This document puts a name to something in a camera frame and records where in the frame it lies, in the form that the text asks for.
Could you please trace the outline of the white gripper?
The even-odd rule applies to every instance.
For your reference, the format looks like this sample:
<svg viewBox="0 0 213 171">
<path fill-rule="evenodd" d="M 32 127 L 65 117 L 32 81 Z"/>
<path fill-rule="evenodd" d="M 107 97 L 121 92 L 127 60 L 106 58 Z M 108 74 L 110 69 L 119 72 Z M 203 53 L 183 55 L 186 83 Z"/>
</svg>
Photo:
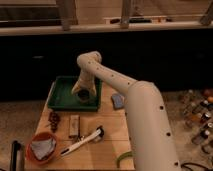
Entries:
<svg viewBox="0 0 213 171">
<path fill-rule="evenodd" d="M 71 93 L 76 94 L 80 90 L 87 90 L 91 95 L 96 96 L 95 76 L 85 70 L 80 71 L 77 82 L 74 84 Z"/>
</svg>

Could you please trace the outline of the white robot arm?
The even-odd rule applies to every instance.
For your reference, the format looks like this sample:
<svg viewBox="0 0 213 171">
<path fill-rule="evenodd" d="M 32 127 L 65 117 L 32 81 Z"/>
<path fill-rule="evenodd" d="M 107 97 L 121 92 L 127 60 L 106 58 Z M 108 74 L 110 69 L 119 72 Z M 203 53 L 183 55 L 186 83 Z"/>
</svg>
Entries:
<svg viewBox="0 0 213 171">
<path fill-rule="evenodd" d="M 133 163 L 136 171 L 181 171 L 167 111 L 153 82 L 138 81 L 101 64 L 97 51 L 77 57 L 81 68 L 72 88 L 76 94 L 86 89 L 93 95 L 97 77 L 124 96 Z"/>
</svg>

